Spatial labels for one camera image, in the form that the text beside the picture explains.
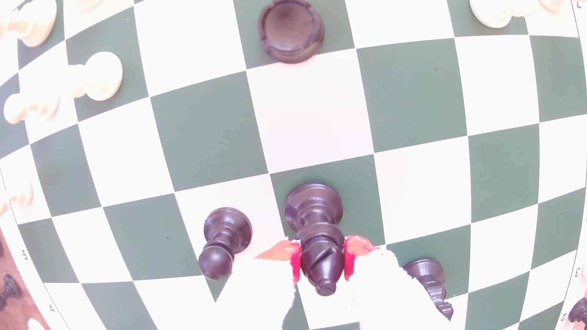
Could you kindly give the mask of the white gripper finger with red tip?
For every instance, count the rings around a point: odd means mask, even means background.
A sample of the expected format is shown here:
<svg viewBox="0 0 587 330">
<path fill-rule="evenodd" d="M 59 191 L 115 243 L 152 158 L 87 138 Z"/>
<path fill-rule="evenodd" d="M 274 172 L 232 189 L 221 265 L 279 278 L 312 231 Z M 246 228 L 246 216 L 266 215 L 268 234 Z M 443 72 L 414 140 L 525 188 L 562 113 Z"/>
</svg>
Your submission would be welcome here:
<svg viewBox="0 0 587 330">
<path fill-rule="evenodd" d="M 300 279 L 301 245 L 284 239 L 234 271 L 216 300 L 216 329 L 282 329 Z"/>
<path fill-rule="evenodd" d="M 451 329 L 422 284 L 399 265 L 394 252 L 358 235 L 344 242 L 344 277 L 360 329 Z"/>
</svg>

